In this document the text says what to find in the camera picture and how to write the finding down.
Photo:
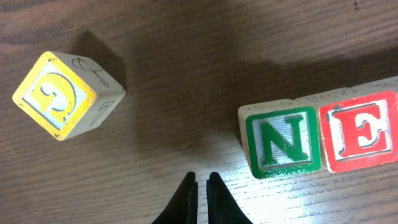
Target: red block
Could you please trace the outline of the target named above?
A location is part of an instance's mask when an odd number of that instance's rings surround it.
[[[328,169],[346,172],[398,161],[397,96],[383,91],[319,109]]]

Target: dark wood plank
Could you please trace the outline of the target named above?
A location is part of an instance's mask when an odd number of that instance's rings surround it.
[[[186,172],[218,171],[255,223],[395,223],[397,164],[256,180],[241,105],[397,75],[398,2],[0,2],[0,223],[150,223]],[[98,61],[127,95],[57,142],[11,100],[46,50]]]

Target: green block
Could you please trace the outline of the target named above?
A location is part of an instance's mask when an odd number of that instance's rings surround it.
[[[246,118],[248,155],[258,179],[313,172],[321,168],[317,114],[303,106]]]

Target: red border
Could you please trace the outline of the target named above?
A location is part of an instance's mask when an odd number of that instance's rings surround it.
[[[343,162],[337,162],[335,153],[333,152],[333,142],[331,140],[331,129],[329,122],[326,120],[326,114],[332,110],[336,105],[342,108],[354,106],[363,103],[369,103],[375,100],[387,100],[387,112],[389,117],[389,126],[391,132],[392,152],[387,154],[362,157],[359,159],[352,159]],[[327,154],[327,163],[329,163],[332,172],[346,172],[356,169],[362,169],[390,162],[398,161],[398,138],[395,138],[398,133],[398,111],[397,111],[397,95],[394,91],[383,91],[380,93],[360,96],[345,101],[339,101],[329,105],[322,106],[319,109],[320,126],[323,135],[323,145],[325,153]]]

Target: wooden table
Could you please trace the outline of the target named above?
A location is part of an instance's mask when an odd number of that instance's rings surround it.
[[[11,100],[46,50],[127,89],[96,130],[54,140]],[[398,75],[398,1],[0,2],[0,223],[151,223],[184,175],[221,174],[254,223],[396,223],[398,164],[256,180],[239,106]]]

